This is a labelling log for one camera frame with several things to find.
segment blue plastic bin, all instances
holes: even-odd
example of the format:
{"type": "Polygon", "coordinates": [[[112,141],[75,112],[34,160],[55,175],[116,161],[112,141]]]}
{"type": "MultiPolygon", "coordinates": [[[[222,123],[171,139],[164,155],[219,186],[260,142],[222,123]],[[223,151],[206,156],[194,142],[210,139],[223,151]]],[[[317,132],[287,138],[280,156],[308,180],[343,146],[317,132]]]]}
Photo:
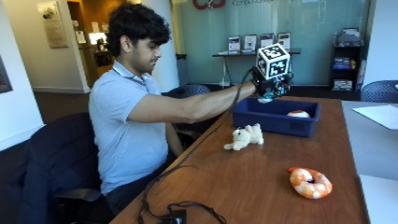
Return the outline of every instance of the blue plastic bin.
{"type": "Polygon", "coordinates": [[[261,125],[261,131],[283,133],[301,137],[313,136],[313,126],[320,117],[320,103],[273,100],[263,104],[257,98],[247,98],[234,109],[235,126],[244,128],[247,125],[261,125]],[[292,111],[304,110],[311,118],[288,116],[292,111]]]}

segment man's right arm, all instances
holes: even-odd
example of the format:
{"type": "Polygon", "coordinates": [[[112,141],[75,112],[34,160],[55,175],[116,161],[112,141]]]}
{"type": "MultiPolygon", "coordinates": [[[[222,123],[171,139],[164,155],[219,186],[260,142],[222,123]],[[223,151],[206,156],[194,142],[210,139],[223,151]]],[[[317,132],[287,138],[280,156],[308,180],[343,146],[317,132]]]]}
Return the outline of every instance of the man's right arm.
{"type": "MultiPolygon", "coordinates": [[[[200,94],[184,99],[148,94],[143,97],[128,118],[138,122],[195,123],[222,114],[232,106],[240,86],[200,94]]],[[[255,84],[243,84],[238,101],[256,93],[255,84]]]]}

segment nose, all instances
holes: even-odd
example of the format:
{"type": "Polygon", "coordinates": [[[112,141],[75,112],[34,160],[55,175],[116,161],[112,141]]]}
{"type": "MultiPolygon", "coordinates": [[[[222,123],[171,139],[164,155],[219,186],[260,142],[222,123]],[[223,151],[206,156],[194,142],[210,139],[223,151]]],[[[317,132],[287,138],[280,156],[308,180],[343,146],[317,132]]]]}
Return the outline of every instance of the nose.
{"type": "Polygon", "coordinates": [[[156,51],[155,51],[155,56],[158,58],[162,58],[162,48],[158,48],[156,51]]]}

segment ar marker cube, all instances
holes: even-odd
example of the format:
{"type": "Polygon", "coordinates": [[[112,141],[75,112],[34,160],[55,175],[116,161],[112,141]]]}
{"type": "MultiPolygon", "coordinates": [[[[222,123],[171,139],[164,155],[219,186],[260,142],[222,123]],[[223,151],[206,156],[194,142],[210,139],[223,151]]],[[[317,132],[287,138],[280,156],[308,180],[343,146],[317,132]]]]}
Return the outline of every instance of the ar marker cube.
{"type": "Polygon", "coordinates": [[[288,74],[291,65],[291,54],[280,44],[273,44],[259,49],[257,68],[265,80],[288,74]]]}

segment man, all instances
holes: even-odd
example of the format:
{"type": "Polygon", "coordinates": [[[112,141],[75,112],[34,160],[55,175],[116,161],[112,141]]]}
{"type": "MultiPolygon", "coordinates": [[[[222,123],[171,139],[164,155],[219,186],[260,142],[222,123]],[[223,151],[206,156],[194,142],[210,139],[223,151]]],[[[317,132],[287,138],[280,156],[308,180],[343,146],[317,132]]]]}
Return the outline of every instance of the man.
{"type": "MultiPolygon", "coordinates": [[[[127,3],[111,13],[107,47],[116,62],[94,86],[90,115],[100,148],[102,192],[115,215],[183,153],[171,123],[215,117],[238,96],[239,86],[186,99],[162,96],[150,73],[170,39],[164,18],[144,5],[127,3]]],[[[239,100],[253,93],[256,85],[244,83],[239,100]]]]}

